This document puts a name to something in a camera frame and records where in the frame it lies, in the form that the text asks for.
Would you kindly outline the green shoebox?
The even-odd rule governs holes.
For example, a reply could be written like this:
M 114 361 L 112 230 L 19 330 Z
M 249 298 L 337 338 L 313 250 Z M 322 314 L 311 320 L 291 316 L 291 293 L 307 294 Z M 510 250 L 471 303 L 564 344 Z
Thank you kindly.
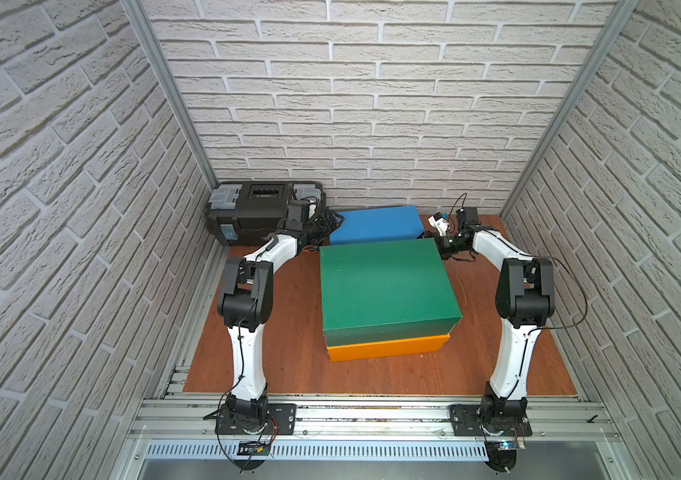
M 430 239 L 324 247 L 320 288 L 330 347 L 447 335 L 463 318 Z

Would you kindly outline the blue shoebox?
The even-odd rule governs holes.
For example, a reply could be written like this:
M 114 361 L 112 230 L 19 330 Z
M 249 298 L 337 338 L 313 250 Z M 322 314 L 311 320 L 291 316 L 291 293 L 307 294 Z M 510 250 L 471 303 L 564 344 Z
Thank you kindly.
M 417 239 L 424 225 L 415 206 L 342 212 L 343 224 L 330 234 L 330 245 Z

